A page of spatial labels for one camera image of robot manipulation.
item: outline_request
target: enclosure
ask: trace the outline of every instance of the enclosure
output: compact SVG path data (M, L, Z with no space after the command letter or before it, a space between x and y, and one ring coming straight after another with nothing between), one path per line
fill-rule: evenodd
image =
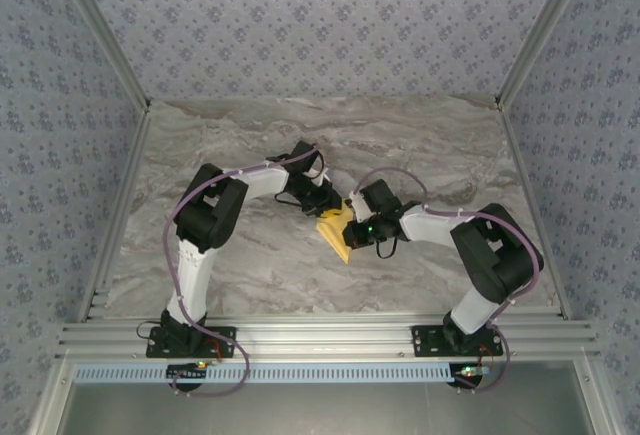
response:
M6 0L3 430L638 432L638 2ZM172 396L170 361L136 335L172 295L169 214L201 165L299 140L345 199L393 166L428 189L381 173L403 203L506 207L545 265L496 319L501 387L456 394L452 367L475 358L418 355L412 327L472 286L453 245L346 264L315 217L263 197L207 290L208 324L250 353L247 386ZM242 367L211 365L202 390Z

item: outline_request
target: aluminum frame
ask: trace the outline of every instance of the aluminum frame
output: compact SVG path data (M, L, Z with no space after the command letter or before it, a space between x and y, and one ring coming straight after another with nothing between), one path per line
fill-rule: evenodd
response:
M529 206L529 211L531 212L533 223L536 227L536 231L538 232L540 243L542 244L542 253L544 253L545 257L546 270L551 275L553 285L556 289L556 294L558 295L558 301L560 302L560 312L562 313L562 316L564 318L572 318L569 299L567 298L567 293L564 290L564 283L562 283L562 279L560 278L560 272L558 270L558 265L556 264L556 259L553 256L553 250L551 249L549 237L547 237L547 232L544 229L542 215L540 215L540 209L538 208L538 204L536 203L536 198L533 193L533 187L531 186L529 175L527 175L527 170L524 165L524 159L522 158L522 153L520 152L520 148L518 147L515 132L513 131L513 126L511 125L511 121L509 120L509 115L506 110L498 108L498 112L500 113L500 123L502 124L502 128L507 139L507 144L509 145L509 149L511 150L513 161L518 170L520 181L522 182L522 189L524 191L525 198L527 199L527 205Z
M526 80L536 58L544 48L556 23L564 13L571 0L546 0L538 13L533 26L527 34L518 55L504 79L498 100L501 109L507 109L513 102L518 90Z
M302 366L356 362L366 367L374 363L411 366L421 360L474 361L473 357L414 357L410 327L441 320L442 315L375 313L216 317L211 323L238 327L238 341L258 363ZM104 364L105 368L114 363L167 365L167 360L145 358L146 341L135 334L141 321L94 320L64 326L32 435L56 433L78 364ZM565 320L548 308L513 307L497 323L509 339L513 363L573 361L596 433L625 433L615 410L610 409L611 394L601 388L600 352L590 322ZM148 326L141 328L141 334L148 330ZM236 354L223 363L242 367L243 359Z
M122 48L107 23L104 15L100 11L95 0L73 0L82 13L87 25L102 47L105 56L111 63L114 71L118 75L127 95L138 110L147 107L147 97L131 68Z
M148 111L146 109L143 110L138 120L133 143L129 149L124 175L118 187L115 202L111 208L111 215L107 221L106 232L98 247L96 261L89 275L85 295L78 313L78 322L84 323L87 320L89 310L94 303L96 290L100 288L104 289L105 285L110 283L109 276L118 256L118 250L120 249L124 230L127 225L128 214L131 210L131 203L133 202L135 182L138 177L138 172L140 171L150 121L151 117L149 117ZM107 289L102 290L101 293L108 295L108 292Z

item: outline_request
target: wall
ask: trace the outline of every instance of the wall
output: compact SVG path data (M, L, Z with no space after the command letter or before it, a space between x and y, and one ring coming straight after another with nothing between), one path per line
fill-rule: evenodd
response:
M0 433L77 315L137 115L71 0L0 5Z
M544 0L97 0L152 98L498 91Z
M640 0L572 0L510 109L571 306L640 433Z

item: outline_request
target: wire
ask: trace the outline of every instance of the wire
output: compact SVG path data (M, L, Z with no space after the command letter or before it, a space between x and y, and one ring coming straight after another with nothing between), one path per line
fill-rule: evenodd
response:
M216 340L215 338L208 338L204 341L203 345L207 345L209 343L212 343L214 347L216 347L216 358L219 362L222 361L222 353L220 353L220 342L218 342L218 340Z
M382 256L380 254L380 242L376 241L376 253L378 254L378 257L381 258L382 260L387 260L391 257L393 257L393 255L396 253L396 248L398 247L398 237L395 237L393 239L393 248L391 249L391 253L387 256Z
M285 193L285 192L276 193L273 196L273 199L278 203L282 203L283 205L291 205L292 207L302 208L302 204L301 203L289 202L288 200L280 200L278 198L278 195L282 195L283 193Z
M371 170L364 177L362 177L362 179L358 182L358 185L356 186L356 189L353 191L353 193L358 193L362 185L364 185L364 182L366 182L369 179L369 177L371 177L371 175L379 172L400 172L405 174L407 177L412 178L418 185L420 185L420 188L422 189L422 192L424 194L424 201L425 202L427 201L427 196L429 195L429 191L427 190L426 185L422 183L422 180L416 177L409 170L405 170L404 168L400 168L400 167L380 167L380 168Z
M242 345L240 345L238 342L236 342L232 338L225 337L224 335L221 335L218 332L213 332L213 331L209 330L208 328L205 328L205 327L203 327L201 325L198 325L198 323L195 320L193 320L191 318L191 316L189 315L189 313L187 312L187 309L184 306L184 303L182 301L182 289L180 288L180 280L178 278L178 272L176 271L176 267L173 265L173 261L171 260L171 250L169 249L169 230L171 229L171 224L173 223L175 218L180 213L180 210L182 210L184 208L184 206L191 201L191 199L193 199L199 193L203 192L204 190L206 190L210 186L214 185L215 183L218 183L219 181L224 180L225 178L233 177L233 176L236 176L236 175L240 175L242 173L254 173L254 172L259 172L261 170L265 170L268 167L278 167L278 166L282 166L282 165L288 165L290 163L295 163L295 162L298 162L300 160L304 160L305 158L309 157L310 155L313 155L314 153L316 153L317 151L318 151L317 147L314 146L308 152L303 153L300 156L297 156L297 157L294 157L294 158L290 158L288 160L281 160L279 162L269 162L269 161L267 161L267 162L261 163L260 165L254 165L253 167L242 168L242 169L238 169L238 170L231 170L229 172L225 172L225 173L223 173L221 175L213 177L211 180L207 180L206 182L198 185L195 189L193 189L191 192L186 194L182 198L182 200L180 200L180 202L178 202L178 205L176 205L176 207L173 209L173 211L169 215L169 218L167 218L167 222L164 225L164 230L162 231L162 245L163 245L163 248L164 248L164 256L165 256L165 259L167 261L167 267L169 268L169 273L171 274L171 279L173 280L173 286L174 286L175 291L176 291L176 298L178 299L178 307L180 308L180 311L182 312L182 315L184 316L185 320L189 323L189 325L191 327L193 327L194 329L198 330L199 332L202 332L205 335L209 335L210 337L213 337L213 338L215 338L217 340L220 340L221 342L225 342L227 344L233 345L242 354L242 357L244 358L244 362L245 362L244 374L242 375L242 378L240 379L240 381L236 385L234 385L233 387L229 388L228 390L223 390L222 392L215 392L215 393L201 393L201 392L191 393L191 392L189 392L189 396L190 397L218 398L218 397L224 397L226 395L231 395L232 393L237 392L238 390L240 390L242 388L242 386L247 381L247 378L249 377L249 373L250 373L250 370L251 370L251 362L249 361L249 354L242 347ZM173 388L176 390L176 394L182 394L182 395L186 395L187 394L187 392L182 392L181 390L178 390L178 388L176 387L175 380L174 380L174 383L173 383Z
M320 157L320 163L322 163L322 165L320 166L320 171L318 172L318 174L314 177L307 177L309 180L315 180L316 178L322 176L322 172L324 171L324 155L322 155L321 152L318 152L318 156Z
M480 347L481 352L487 352L491 357L491 365L489 366L489 371L491 371L491 369L493 369L493 362L494 362L493 352L484 343L481 343L478 346ZM478 363L482 365L482 355L480 355L480 360L478 360Z
M142 335L140 335L140 327L146 323L153 323L154 325L160 325L160 323L156 322L155 320L145 320L144 322L140 322L140 324L136 327L136 335L138 335L138 338L141 338L143 340L149 340L149 337L143 337Z

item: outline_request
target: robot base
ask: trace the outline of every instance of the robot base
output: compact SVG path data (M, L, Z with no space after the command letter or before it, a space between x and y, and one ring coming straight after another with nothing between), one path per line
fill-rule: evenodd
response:
M219 333L227 338L236 339L234 327L206 327L207 330ZM195 350L187 350L184 344L172 337L164 327L154 327L149 333L147 342L147 358L232 358L233 346L207 335Z
M487 356L483 347L493 356L504 353L502 341L497 332L482 327L465 341L464 349L455 348L445 337L444 325L417 325L411 327L413 353L416 357L480 357Z
M204 325L205 320L206 315L198 321L198 325ZM206 328L232 340L236 339L238 332L235 327ZM180 323L165 310L160 317L160 326L152 328L149 333L147 358L231 358L233 348L232 345Z

